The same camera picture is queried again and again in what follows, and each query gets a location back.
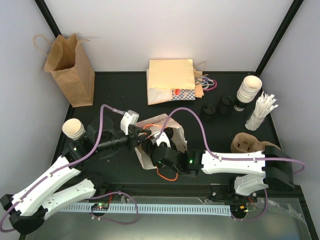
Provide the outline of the white printed paper bag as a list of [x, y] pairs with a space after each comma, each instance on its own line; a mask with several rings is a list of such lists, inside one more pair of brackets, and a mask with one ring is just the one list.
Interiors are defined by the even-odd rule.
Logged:
[[[176, 169], [178, 156], [187, 151], [187, 140], [183, 127], [174, 119], [168, 118], [165, 113], [142, 120], [136, 126], [152, 131], [151, 135], [134, 149], [142, 168], [156, 170], [157, 175], [166, 181], [176, 181], [179, 176]], [[165, 132], [171, 147], [163, 143], [160, 146], [152, 143], [156, 132]]]

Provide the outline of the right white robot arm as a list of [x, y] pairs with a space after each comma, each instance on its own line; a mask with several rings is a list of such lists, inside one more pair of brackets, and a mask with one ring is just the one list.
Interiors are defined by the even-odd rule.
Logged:
[[232, 153], [187, 150], [182, 143], [175, 145], [172, 138], [177, 134], [175, 128], [156, 131], [135, 149], [144, 170], [167, 167], [177, 175], [194, 177], [199, 172], [237, 174], [227, 189], [228, 198], [234, 202], [267, 188], [284, 192], [295, 189], [291, 158], [272, 143], [239, 133], [231, 144]]

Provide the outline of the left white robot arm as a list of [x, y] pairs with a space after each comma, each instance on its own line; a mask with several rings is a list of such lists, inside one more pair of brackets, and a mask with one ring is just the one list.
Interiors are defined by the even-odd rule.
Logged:
[[135, 126], [136, 122], [135, 116], [125, 114], [120, 130], [114, 131], [108, 117], [96, 119], [88, 129], [76, 118], [67, 120], [62, 131], [72, 142], [55, 163], [24, 190], [1, 197], [11, 230], [28, 235], [70, 204], [103, 199], [108, 192], [106, 182], [97, 173], [87, 172], [84, 162], [102, 150], [137, 147], [152, 132]]

